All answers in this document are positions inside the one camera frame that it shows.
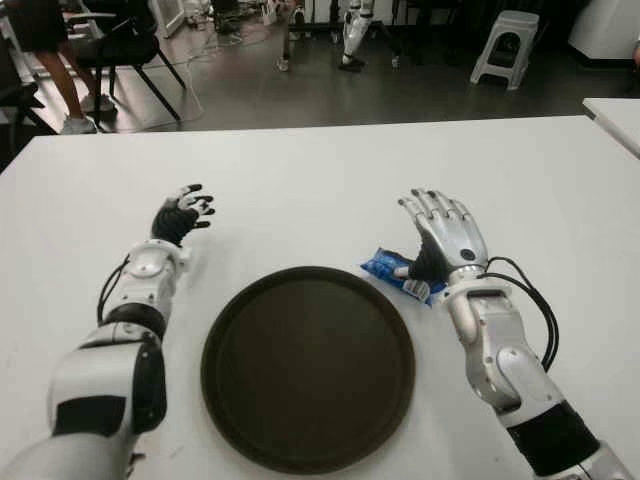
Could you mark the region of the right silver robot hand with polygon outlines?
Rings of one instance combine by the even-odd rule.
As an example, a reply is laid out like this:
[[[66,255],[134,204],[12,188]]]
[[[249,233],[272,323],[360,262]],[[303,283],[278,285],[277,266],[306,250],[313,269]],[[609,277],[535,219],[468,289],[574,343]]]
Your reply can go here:
[[[396,276],[447,283],[458,271],[482,273],[487,269],[489,257],[483,236],[461,202],[437,190],[416,188],[397,203],[415,225],[421,247],[416,259],[398,268]]]

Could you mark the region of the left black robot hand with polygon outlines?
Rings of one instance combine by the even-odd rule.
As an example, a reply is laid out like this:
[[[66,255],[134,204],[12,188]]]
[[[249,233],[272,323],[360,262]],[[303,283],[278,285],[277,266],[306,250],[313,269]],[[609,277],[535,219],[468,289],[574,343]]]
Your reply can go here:
[[[202,188],[201,184],[190,184],[169,195],[152,221],[150,237],[180,247],[193,230],[210,227],[214,197],[202,194]]]

